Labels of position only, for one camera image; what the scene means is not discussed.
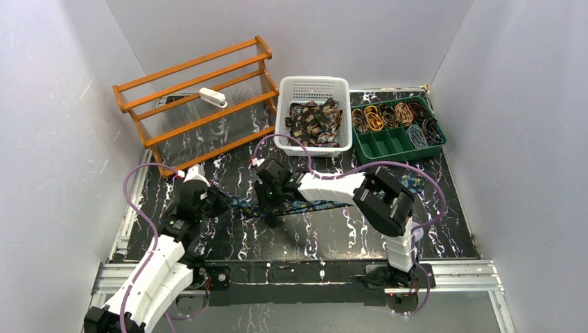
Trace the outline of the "blue floral tie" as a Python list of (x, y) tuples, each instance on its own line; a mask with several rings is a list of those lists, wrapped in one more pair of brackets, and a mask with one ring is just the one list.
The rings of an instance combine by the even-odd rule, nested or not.
[[(412, 194), (419, 194), (424, 190), (425, 181), (422, 177), (414, 173), (408, 173), (402, 176), (394, 176), (394, 178), (405, 186)], [(239, 210), (244, 216), (252, 217), (272, 217), (285, 216), (291, 214), (301, 214), (305, 212), (314, 212), (322, 210), (330, 210), (339, 207), (347, 207), (347, 203), (340, 203), (328, 200), (294, 200), (284, 201), (278, 204), (272, 204), (268, 207), (262, 207), (260, 204), (253, 205), (247, 202), (244, 198), (238, 196), (229, 196), (231, 207)]]

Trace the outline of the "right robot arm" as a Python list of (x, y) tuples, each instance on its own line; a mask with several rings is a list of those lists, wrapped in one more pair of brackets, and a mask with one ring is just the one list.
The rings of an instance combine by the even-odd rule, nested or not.
[(388, 265), (409, 272), (413, 266), (411, 229), (414, 195), (382, 166), (344, 176), (289, 171), (274, 159), (253, 159), (260, 206), (280, 209), (354, 206), (384, 236)]

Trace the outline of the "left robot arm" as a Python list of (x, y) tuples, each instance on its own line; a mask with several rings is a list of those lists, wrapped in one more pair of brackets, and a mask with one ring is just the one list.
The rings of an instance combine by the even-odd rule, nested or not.
[(204, 176), (186, 177), (144, 258), (118, 291), (100, 307), (90, 307), (85, 332), (152, 332), (174, 298), (192, 284), (201, 259), (194, 248), (200, 226), (221, 204)]

